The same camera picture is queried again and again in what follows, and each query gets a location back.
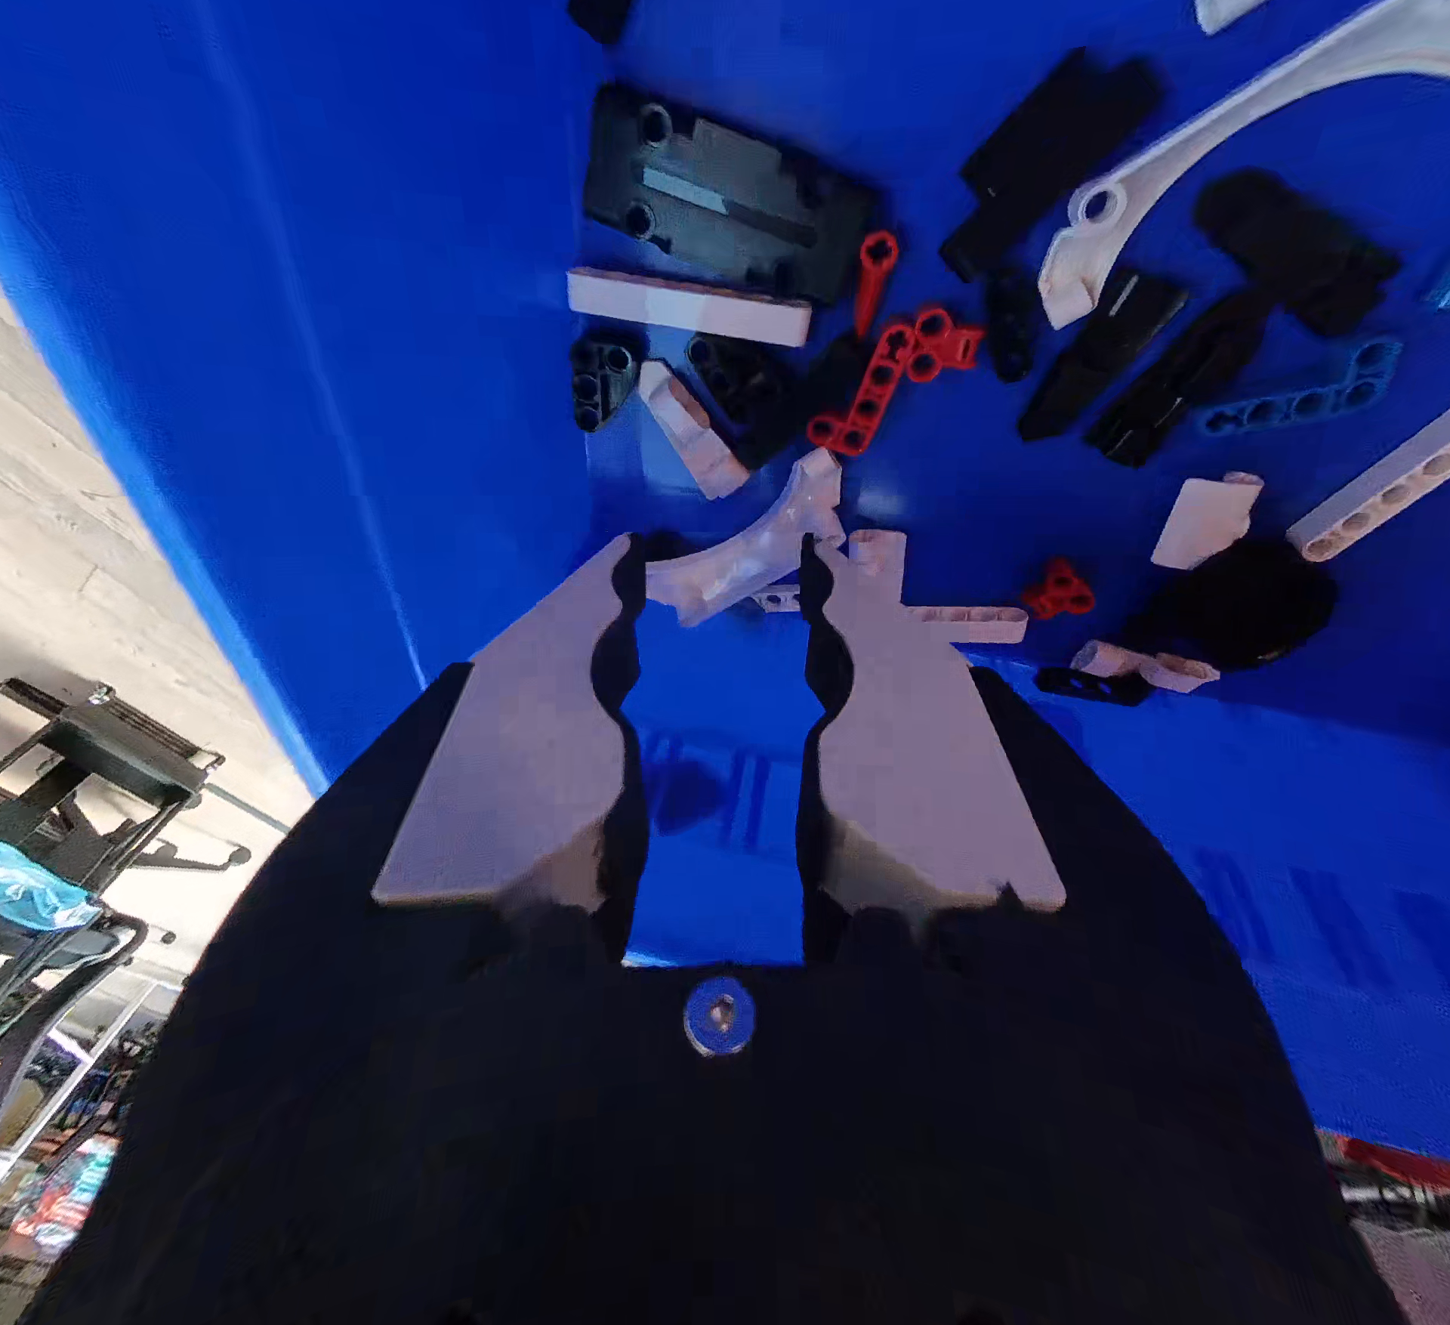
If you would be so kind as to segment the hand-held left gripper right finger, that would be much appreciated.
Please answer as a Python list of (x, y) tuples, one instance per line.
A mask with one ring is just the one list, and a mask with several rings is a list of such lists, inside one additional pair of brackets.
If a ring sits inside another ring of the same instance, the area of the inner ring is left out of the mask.
[(1067, 887), (967, 659), (823, 538), (802, 540), (799, 579), (820, 709), (799, 796), (807, 963), (861, 914), (912, 941), (1003, 899), (1059, 914)]

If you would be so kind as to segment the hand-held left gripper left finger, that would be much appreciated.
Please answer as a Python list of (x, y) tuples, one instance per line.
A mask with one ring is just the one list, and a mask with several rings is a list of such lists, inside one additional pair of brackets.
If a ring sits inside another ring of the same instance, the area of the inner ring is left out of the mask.
[(644, 541), (616, 537), (474, 653), (373, 902), (573, 908), (624, 958), (650, 842), (624, 713), (644, 606)]

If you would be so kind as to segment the black large holed panel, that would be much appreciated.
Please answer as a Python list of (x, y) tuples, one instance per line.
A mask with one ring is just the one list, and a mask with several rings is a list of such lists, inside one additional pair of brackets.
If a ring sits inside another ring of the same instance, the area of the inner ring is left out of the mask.
[(589, 112), (586, 219), (730, 283), (832, 305), (882, 197), (805, 150), (621, 82)]

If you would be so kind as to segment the black wedge panel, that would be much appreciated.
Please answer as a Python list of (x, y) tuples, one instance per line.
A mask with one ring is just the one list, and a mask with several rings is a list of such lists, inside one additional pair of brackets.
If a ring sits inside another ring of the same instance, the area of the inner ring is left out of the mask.
[(1116, 268), (1095, 311), (1057, 355), (1018, 420), (1026, 444), (1064, 437), (1139, 360), (1187, 305), (1174, 278)]
[(1085, 443), (1112, 464), (1142, 469), (1190, 410), (1218, 398), (1260, 354), (1278, 305), (1252, 286), (1216, 301), (1097, 419)]

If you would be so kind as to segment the blue parts bin with tag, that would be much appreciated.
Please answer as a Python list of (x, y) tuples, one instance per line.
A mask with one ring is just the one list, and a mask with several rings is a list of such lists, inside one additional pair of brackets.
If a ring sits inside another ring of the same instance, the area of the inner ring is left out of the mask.
[[(875, 186), (900, 234), (887, 314), (979, 311), (938, 243), (965, 159), (1076, 47), (1153, 61), (1193, 118), (1373, 0), (1269, 0), (1215, 36), (1192, 0), (636, 0), (603, 49), (568, 0), (3, 0), (3, 284), (314, 789), (446, 665), (622, 530), (745, 527), (790, 458), (703, 502), (639, 404), (571, 417), (573, 266), (654, 257), (588, 222), (610, 79), (792, 142)], [(1376, 80), (1228, 142), (1125, 260), (1237, 286), (1192, 221), (1264, 168), (1403, 260), (1367, 413), (1213, 440), (1142, 470), (1079, 432), (1024, 444), (1032, 384), (897, 391), (849, 517), (909, 538), (916, 605), (1003, 605), (1053, 556), (1097, 591), (1002, 671), (1169, 845), (1240, 949), (1319, 1123), (1447, 1153), (1447, 491), (1329, 565), (1295, 656), (1135, 709), (1039, 697), (1157, 591), (1186, 479), (1264, 479), (1298, 518), (1447, 410), (1447, 85)]]

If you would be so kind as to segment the white small arch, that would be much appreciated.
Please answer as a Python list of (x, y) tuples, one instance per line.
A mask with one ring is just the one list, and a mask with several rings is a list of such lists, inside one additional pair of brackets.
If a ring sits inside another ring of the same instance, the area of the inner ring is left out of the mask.
[(798, 571), (807, 538), (840, 549), (843, 470), (816, 447), (792, 466), (775, 503), (751, 526), (716, 546), (645, 567), (645, 595), (698, 627)]

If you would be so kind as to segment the white small panel with pin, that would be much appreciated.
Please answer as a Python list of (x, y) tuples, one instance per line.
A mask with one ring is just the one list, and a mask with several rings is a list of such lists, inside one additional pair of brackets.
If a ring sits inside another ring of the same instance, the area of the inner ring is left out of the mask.
[(1190, 571), (1249, 535), (1264, 479), (1230, 470), (1222, 479), (1183, 482), (1150, 562), (1171, 571)]

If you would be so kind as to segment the black short beam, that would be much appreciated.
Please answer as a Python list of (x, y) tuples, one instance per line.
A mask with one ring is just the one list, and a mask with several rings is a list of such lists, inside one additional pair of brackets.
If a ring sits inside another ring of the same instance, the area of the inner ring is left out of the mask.
[(1154, 692), (1154, 686), (1136, 671), (1101, 677), (1071, 666), (1042, 666), (1033, 683), (1047, 697), (1118, 707), (1138, 707)]

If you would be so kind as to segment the black spoked rim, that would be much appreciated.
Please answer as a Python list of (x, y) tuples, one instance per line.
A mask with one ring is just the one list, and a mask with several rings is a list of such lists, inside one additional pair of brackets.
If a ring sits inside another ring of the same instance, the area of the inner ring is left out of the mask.
[(1284, 537), (1243, 537), (1174, 573), (1116, 630), (1145, 656), (1240, 674), (1301, 651), (1332, 621), (1340, 585)]

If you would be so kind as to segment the black stepped panel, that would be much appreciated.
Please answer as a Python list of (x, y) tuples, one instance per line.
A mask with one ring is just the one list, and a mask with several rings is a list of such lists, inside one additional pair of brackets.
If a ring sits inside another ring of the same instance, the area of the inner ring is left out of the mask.
[(1254, 289), (1322, 339), (1351, 336), (1405, 269), (1396, 251), (1266, 169), (1206, 185), (1193, 222)]

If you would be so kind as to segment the black small connector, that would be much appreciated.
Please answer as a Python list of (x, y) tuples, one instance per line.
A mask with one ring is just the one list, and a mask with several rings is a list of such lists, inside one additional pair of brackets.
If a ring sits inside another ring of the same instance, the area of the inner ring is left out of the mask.
[(1015, 265), (983, 278), (986, 349), (1003, 384), (1018, 384), (1033, 370), (1042, 324), (1036, 281)]

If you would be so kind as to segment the white large arch fender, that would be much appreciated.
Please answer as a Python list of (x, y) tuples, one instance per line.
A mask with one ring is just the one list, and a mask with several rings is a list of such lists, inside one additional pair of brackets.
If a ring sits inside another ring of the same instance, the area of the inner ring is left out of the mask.
[(1116, 260), (1151, 209), (1239, 133), (1332, 88), (1387, 77), (1449, 77), (1449, 0), (1375, 0), (1222, 100), (1070, 194), (1038, 271), (1054, 331), (1098, 307)]

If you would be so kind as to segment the black mesh chair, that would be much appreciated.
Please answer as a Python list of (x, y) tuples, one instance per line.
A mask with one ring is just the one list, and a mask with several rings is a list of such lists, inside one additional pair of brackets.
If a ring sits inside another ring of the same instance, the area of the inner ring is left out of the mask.
[[(3, 792), (2, 842), (21, 851), (58, 878), (82, 887), (101, 907), (89, 926), (61, 934), (27, 934), (3, 923), (3, 1006), (35, 978), (65, 969), (73, 938), (107, 917), (101, 895), (133, 867), (222, 875), (243, 867), (251, 852), (228, 846), (225, 861), (183, 858), (165, 833), (195, 808), (210, 775), (225, 759), (204, 751), (154, 718), (118, 700), (100, 685), (88, 700), (70, 703), (21, 679), (3, 682), (8, 700), (42, 719), (42, 725), (3, 754), (3, 772), (33, 753), (42, 754), (36, 777), (20, 792)], [(100, 830), (83, 812), (86, 784), (100, 783), (145, 810)]]

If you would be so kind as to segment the black long curved panel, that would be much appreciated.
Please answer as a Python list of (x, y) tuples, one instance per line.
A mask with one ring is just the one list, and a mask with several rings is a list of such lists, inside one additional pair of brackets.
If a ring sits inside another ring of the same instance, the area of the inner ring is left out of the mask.
[(964, 283), (1002, 271), (1056, 203), (1106, 171), (1165, 94), (1147, 58), (1103, 65), (1085, 47), (1070, 50), (964, 160), (958, 174), (974, 207), (938, 248), (943, 263)]

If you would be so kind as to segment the red tooth piece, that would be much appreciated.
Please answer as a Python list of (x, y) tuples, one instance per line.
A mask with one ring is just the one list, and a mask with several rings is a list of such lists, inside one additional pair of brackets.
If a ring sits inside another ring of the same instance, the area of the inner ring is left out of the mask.
[(885, 228), (869, 233), (858, 249), (858, 280), (852, 302), (852, 333), (866, 342), (876, 324), (887, 287), (896, 272), (900, 248)]

